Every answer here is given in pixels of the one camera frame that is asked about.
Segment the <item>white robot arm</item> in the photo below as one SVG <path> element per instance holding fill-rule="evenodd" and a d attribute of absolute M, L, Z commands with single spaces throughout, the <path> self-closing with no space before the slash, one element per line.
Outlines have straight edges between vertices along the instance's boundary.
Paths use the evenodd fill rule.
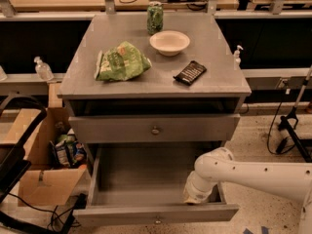
<path fill-rule="evenodd" d="M 202 204 L 219 182 L 231 182 L 302 204 L 298 234 L 312 234 L 312 164 L 240 162 L 220 147 L 199 156 L 187 177 L 183 200 Z"/>

